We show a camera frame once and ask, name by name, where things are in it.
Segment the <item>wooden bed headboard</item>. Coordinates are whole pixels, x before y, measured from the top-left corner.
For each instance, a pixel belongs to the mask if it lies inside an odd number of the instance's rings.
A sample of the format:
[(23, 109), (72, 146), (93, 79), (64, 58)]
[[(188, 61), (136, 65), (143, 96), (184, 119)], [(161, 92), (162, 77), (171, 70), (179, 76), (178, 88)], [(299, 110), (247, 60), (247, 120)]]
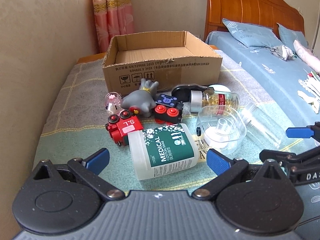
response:
[(227, 31), (222, 19), (271, 28), (278, 36), (278, 24), (305, 32), (304, 18), (284, 0), (207, 0), (204, 37), (211, 31)]

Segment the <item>blue floral bed sheet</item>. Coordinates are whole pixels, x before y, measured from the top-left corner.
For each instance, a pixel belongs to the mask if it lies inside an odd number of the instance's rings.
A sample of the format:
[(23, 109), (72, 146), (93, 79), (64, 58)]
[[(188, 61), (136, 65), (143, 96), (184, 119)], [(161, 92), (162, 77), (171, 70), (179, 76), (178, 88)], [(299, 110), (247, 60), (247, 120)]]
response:
[(267, 48), (247, 47), (236, 40), (229, 32), (212, 31), (206, 38), (208, 45), (214, 45), (242, 68), (268, 92), (296, 127), (303, 127), (319, 121), (316, 114), (299, 95), (306, 91), (299, 80), (305, 80), (311, 68), (300, 58), (281, 60)]

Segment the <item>brown cardboard box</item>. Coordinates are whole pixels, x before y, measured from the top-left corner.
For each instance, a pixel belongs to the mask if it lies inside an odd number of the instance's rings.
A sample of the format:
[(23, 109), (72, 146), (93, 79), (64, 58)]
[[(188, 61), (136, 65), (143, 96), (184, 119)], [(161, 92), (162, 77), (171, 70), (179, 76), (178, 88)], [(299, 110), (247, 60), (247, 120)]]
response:
[(111, 39), (102, 69), (110, 92), (130, 94), (142, 79), (158, 90), (179, 84), (217, 83), (222, 56), (188, 31), (150, 31)]

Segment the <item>clear square plastic container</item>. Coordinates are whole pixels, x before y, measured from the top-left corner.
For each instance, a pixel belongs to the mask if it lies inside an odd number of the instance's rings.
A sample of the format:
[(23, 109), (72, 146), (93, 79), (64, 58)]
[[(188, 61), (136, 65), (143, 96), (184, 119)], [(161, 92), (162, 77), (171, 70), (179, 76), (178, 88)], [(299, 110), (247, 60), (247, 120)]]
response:
[(195, 129), (200, 150), (213, 148), (224, 155), (234, 153), (247, 134), (238, 111), (225, 105), (201, 108)]

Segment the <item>grey rubber animal toy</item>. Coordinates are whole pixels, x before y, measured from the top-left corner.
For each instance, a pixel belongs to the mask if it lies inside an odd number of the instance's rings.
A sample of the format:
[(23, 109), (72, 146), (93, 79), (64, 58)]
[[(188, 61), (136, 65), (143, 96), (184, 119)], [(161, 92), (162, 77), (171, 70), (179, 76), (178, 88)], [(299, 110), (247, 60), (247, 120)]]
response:
[(139, 89), (125, 96), (121, 107), (135, 115), (142, 115), (146, 118), (150, 117), (152, 110), (157, 106), (155, 98), (158, 86), (158, 81), (152, 82), (151, 80), (142, 78)]

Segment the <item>black correction tape dispenser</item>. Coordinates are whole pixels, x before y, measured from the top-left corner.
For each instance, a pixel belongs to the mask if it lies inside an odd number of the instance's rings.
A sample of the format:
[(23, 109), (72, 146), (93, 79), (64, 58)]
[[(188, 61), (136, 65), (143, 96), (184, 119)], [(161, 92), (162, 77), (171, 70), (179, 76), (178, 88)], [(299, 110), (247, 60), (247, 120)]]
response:
[(195, 83), (180, 84), (180, 85), (175, 86), (171, 90), (171, 96), (176, 97), (178, 99), (178, 101), (188, 102), (188, 101), (190, 101), (190, 95), (191, 95), (192, 90), (204, 92), (205, 90), (208, 90), (208, 89), (213, 90), (212, 87), (202, 86), (202, 85), (198, 85)]

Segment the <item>medical cotton swab bottle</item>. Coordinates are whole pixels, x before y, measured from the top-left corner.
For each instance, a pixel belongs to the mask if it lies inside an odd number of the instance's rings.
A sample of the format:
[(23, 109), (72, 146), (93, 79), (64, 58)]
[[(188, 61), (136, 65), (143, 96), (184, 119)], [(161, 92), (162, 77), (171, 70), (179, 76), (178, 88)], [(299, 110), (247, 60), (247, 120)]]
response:
[(200, 157), (186, 124), (173, 124), (128, 133), (138, 180), (153, 179), (194, 167)]

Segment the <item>pink curtain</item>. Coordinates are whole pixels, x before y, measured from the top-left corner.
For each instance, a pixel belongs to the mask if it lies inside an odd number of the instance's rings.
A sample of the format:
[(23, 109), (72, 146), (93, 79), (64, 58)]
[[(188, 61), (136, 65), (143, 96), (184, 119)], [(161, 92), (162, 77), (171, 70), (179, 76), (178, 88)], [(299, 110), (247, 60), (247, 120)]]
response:
[(112, 37), (134, 33), (131, 0), (93, 0), (93, 10), (100, 52)]

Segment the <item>grey green checked cloth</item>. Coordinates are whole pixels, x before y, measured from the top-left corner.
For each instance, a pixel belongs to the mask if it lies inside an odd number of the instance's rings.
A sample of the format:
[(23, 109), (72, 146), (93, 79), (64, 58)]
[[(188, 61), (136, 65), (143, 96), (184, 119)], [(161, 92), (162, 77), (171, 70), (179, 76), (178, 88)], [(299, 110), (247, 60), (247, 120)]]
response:
[[(223, 57), (218, 83), (239, 93), (241, 108), (252, 102), (284, 131), (293, 126), (252, 76), (224, 52), (216, 52)], [(72, 157), (85, 158), (105, 147), (110, 152), (110, 162), (100, 177), (126, 193), (129, 190), (188, 190), (191, 193), (213, 179), (215, 173), (206, 164), (206, 152), (200, 152), (200, 162), (188, 170), (151, 180), (136, 178), (129, 147), (117, 146), (105, 129), (107, 89), (102, 77), (102, 61), (76, 64), (71, 70), (44, 125), (34, 166), (41, 159), (50, 159), (54, 164), (67, 163)], [(245, 138), (231, 157), (244, 156), (250, 163), (259, 164), (263, 147), (251, 143)]]

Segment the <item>clear plastic cylinder tube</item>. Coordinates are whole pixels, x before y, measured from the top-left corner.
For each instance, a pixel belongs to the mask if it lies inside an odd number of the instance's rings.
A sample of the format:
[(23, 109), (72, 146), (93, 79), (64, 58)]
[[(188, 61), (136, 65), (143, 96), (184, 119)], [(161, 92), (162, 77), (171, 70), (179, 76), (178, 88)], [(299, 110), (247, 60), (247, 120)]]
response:
[(257, 146), (279, 150), (285, 138), (284, 130), (254, 103), (241, 110), (241, 118), (247, 127), (247, 135)]

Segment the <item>glass jar golden capsules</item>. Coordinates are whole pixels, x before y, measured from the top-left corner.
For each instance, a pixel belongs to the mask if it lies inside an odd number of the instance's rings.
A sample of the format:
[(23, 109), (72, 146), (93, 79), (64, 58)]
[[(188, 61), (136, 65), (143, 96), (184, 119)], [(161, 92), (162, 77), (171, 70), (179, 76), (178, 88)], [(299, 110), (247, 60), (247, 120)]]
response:
[(207, 89), (204, 92), (192, 90), (190, 93), (190, 111), (197, 113), (206, 106), (218, 106), (221, 110), (231, 107), (238, 111), (240, 108), (240, 98), (238, 94), (231, 92), (211, 89)]

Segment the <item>black toy car red wheels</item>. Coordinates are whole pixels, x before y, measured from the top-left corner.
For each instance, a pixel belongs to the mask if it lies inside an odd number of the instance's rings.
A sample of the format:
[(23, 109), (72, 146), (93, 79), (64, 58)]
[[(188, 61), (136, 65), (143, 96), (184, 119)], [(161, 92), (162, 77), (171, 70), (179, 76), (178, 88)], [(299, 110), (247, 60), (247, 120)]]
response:
[(179, 124), (182, 120), (183, 102), (166, 94), (159, 94), (153, 109), (155, 122), (158, 124)]

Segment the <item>blue floral pillow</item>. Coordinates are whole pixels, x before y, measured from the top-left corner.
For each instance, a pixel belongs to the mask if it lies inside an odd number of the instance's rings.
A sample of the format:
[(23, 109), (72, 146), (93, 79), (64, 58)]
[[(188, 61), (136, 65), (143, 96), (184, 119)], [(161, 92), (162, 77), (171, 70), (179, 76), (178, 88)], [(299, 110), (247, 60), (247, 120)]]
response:
[(231, 35), (248, 48), (273, 48), (283, 43), (272, 29), (256, 24), (241, 23), (222, 19)]

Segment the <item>red toy train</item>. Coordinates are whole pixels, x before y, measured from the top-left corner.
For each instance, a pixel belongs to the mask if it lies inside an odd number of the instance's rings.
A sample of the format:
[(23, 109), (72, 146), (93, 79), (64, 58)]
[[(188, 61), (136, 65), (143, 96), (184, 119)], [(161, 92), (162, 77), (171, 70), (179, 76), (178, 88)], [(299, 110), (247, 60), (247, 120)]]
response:
[(110, 137), (119, 146), (129, 144), (128, 133), (143, 129), (143, 125), (138, 117), (128, 110), (123, 110), (119, 115), (112, 114), (109, 116), (105, 127)]

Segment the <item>grey crumpled cloth on bed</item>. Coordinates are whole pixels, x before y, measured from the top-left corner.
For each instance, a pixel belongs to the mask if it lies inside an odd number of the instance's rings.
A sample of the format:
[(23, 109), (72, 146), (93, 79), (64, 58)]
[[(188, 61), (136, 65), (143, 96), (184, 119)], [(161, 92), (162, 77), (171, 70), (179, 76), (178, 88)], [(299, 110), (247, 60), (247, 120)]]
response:
[(270, 52), (284, 61), (289, 61), (295, 58), (293, 51), (285, 45), (272, 47)]

